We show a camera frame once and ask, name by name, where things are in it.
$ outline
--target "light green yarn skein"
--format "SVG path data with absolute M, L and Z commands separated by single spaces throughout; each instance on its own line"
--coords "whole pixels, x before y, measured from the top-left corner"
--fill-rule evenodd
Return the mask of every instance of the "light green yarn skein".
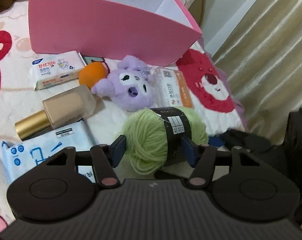
M 192 140 L 195 144 L 208 143 L 205 124 L 194 109 L 177 107 L 189 120 Z M 134 170 L 142 175 L 161 168 L 167 159 L 168 143 L 163 119 L 145 108 L 137 111 L 123 125 L 126 136 L 126 154 Z

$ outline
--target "orange makeup sponge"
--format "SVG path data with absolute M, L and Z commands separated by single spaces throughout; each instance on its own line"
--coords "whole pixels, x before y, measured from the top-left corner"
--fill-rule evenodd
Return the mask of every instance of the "orange makeup sponge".
M 99 80 L 106 78 L 108 75 L 103 63 L 92 62 L 85 66 L 78 77 L 80 85 L 87 85 L 89 89 L 92 88 Z

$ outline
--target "wall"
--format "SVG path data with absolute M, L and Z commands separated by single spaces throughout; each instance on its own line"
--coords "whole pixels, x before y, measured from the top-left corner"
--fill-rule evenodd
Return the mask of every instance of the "wall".
M 214 54 L 256 0 L 206 0 L 203 38 Z

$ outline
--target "pink box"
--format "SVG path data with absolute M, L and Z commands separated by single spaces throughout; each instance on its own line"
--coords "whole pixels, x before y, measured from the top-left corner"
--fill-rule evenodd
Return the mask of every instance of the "pink box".
M 202 34 L 179 0 L 29 0 L 28 15 L 37 53 L 76 50 L 112 59 L 134 55 L 166 66 Z

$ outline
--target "purple plush toy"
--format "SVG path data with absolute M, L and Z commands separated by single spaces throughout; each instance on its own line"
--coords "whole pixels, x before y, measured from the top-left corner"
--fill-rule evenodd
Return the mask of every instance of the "purple plush toy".
M 92 88 L 93 94 L 110 97 L 124 110 L 135 112 L 153 105 L 152 76 L 144 75 L 146 63 L 134 56 L 126 56 L 118 63 L 118 69 L 111 71 L 107 78 L 99 80 Z

